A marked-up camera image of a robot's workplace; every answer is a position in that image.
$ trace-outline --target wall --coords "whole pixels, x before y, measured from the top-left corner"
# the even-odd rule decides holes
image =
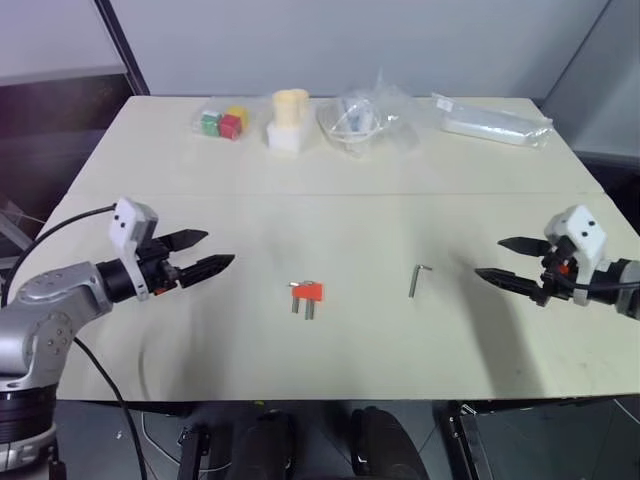
[[[92,0],[0,1],[0,86],[124,72]]]
[[[606,0],[111,0],[152,94],[543,99]]]
[[[640,167],[640,2],[612,0],[543,106],[572,149]]]

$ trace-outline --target black cable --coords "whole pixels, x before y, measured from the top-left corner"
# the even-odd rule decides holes
[[[9,300],[9,289],[11,288],[11,283],[13,282],[13,280],[14,280],[14,278],[16,276],[16,273],[18,272],[18,269],[24,263],[24,261],[27,259],[27,257],[31,254],[31,252],[33,252],[36,249],[36,247],[38,245],[40,245],[43,241],[45,241],[51,235],[53,235],[57,231],[63,229],[67,225],[70,225],[70,224],[72,224],[74,222],[77,222],[78,220],[82,220],[84,218],[91,217],[93,215],[98,215],[98,214],[101,214],[101,213],[111,212],[111,211],[115,210],[115,208],[116,208],[116,205],[113,204],[113,205],[109,205],[108,207],[98,208],[96,210],[90,210],[88,212],[81,213],[81,214],[76,215],[74,217],[68,218],[67,220],[65,220],[63,222],[60,222],[58,225],[50,228],[45,233],[40,235],[31,245],[29,245],[22,252],[22,254],[18,257],[18,260],[16,260],[16,263],[11,268],[11,271],[7,275],[5,284],[3,285],[3,288],[2,288],[2,298],[0,298],[0,308],[4,308],[4,307],[7,306],[7,303],[8,303],[8,300]],[[129,408],[127,407],[127,404],[125,403],[124,399],[122,398],[122,394],[120,393],[120,390],[118,389],[118,387],[115,384],[115,382],[111,379],[109,374],[106,372],[106,370],[102,367],[102,365],[100,364],[100,362],[98,361],[96,356],[93,354],[93,352],[89,349],[89,347],[87,347],[77,337],[73,339],[73,342],[76,345],[78,345],[78,347],[80,347],[80,349],[87,355],[87,357],[89,357],[89,360],[91,360],[91,363],[93,363],[93,366],[96,367],[96,370],[98,370],[100,375],[102,375],[102,378],[104,378],[105,382],[107,382],[107,384],[109,385],[109,387],[113,391],[113,394],[115,395],[116,399],[118,400],[118,404],[120,405],[120,408],[122,409],[122,412],[124,413],[124,416],[125,416],[125,418],[127,420],[127,424],[129,425],[129,430],[131,431],[131,438],[133,440],[133,444],[134,444],[135,449],[136,449],[136,455],[138,457],[138,466],[140,468],[140,478],[142,480],[147,480],[147,469],[145,467],[145,459],[144,459],[144,456],[142,454],[142,445],[140,444],[140,437],[138,436],[138,429],[136,428],[136,425],[133,422],[133,418],[131,417],[131,413],[129,412]]]
[[[75,217],[68,218],[64,222],[60,222],[55,227],[51,227],[49,230],[47,230],[42,235],[40,235],[36,240],[34,240],[33,243],[31,245],[29,245],[20,254],[18,259],[16,260],[16,263],[14,263],[13,267],[11,267],[11,270],[9,271],[9,274],[7,275],[7,278],[5,279],[5,283],[2,286],[2,298],[0,299],[0,308],[4,308],[4,307],[7,306],[7,303],[9,302],[9,289],[11,288],[11,283],[13,282],[13,279],[15,278],[16,273],[18,272],[18,269],[24,263],[24,261],[27,259],[29,254],[31,254],[31,252],[33,252],[38,245],[40,245],[42,242],[44,242],[47,238],[49,238],[51,235],[56,233],[58,230],[63,229],[64,227],[66,227],[67,225],[69,225],[71,223],[77,222],[78,220],[82,220],[83,218],[91,217],[93,215],[98,215],[100,213],[113,211],[113,210],[115,210],[115,208],[116,208],[116,205],[113,204],[113,205],[110,205],[108,207],[98,208],[96,210],[90,210],[88,212],[84,212],[84,213],[81,213],[79,215],[76,215]]]
[[[89,357],[89,360],[91,360],[91,363],[93,363],[93,366],[96,367],[96,370],[98,370],[98,372],[100,372],[100,375],[102,375],[102,378],[104,378],[105,382],[107,382],[107,384],[113,391],[113,394],[116,396],[116,399],[118,400],[118,405],[120,405],[120,408],[122,409],[122,413],[124,413],[124,416],[127,419],[129,430],[131,430],[131,439],[133,440],[133,445],[136,448],[136,455],[138,456],[138,466],[140,467],[140,478],[142,480],[147,480],[147,469],[145,467],[144,455],[142,454],[142,445],[140,444],[138,429],[136,427],[136,424],[133,423],[131,412],[129,412],[129,408],[127,407],[127,404],[122,398],[122,394],[120,393],[118,386],[111,379],[111,377],[106,372],[106,370],[102,367],[102,365],[100,365],[100,362],[98,361],[96,356],[93,354],[93,352],[89,349],[89,347],[87,347],[82,342],[82,340],[80,340],[78,337],[74,338],[73,341],[76,345],[78,345],[78,347],[80,347],[80,349],[87,355],[87,357]]]
[[[554,273],[553,277],[566,288],[572,290],[586,290],[587,292],[608,292],[609,290],[622,290],[624,288],[640,288],[640,282],[627,283],[594,283],[587,285],[586,283],[575,283],[559,272]]]

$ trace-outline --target yellow cube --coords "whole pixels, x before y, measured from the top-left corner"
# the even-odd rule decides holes
[[[229,107],[225,113],[227,115],[233,115],[234,117],[238,117],[240,119],[240,124],[242,125],[243,132],[249,126],[249,111],[246,108],[234,105],[233,107]]]

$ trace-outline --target colored cube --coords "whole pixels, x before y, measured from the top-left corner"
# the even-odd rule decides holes
[[[204,112],[200,118],[202,133],[211,137],[220,136],[219,124],[221,119],[222,115],[217,112]]]
[[[235,115],[226,114],[218,125],[220,136],[231,140],[237,139],[242,133],[242,120]]]
[[[249,127],[249,110],[244,107],[239,107],[234,105],[233,107],[229,107],[229,109],[225,112],[228,115],[233,115],[234,117],[240,118],[240,123],[242,124],[242,130],[246,131]]]

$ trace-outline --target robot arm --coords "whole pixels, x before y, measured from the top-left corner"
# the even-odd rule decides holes
[[[545,306],[549,298],[573,298],[586,306],[590,300],[615,305],[616,311],[640,320],[640,262],[604,257],[607,236],[584,205],[567,209],[545,228],[547,240],[512,237],[498,242],[516,253],[542,257],[542,286],[497,268],[476,273],[505,290],[527,295]]]
[[[118,202],[110,236],[120,258],[43,273],[0,310],[0,472],[35,462],[55,440],[55,392],[77,332],[133,296],[187,288],[222,272],[233,255],[213,255],[186,269],[171,252],[207,233],[182,230],[152,238],[157,216],[146,205]]]

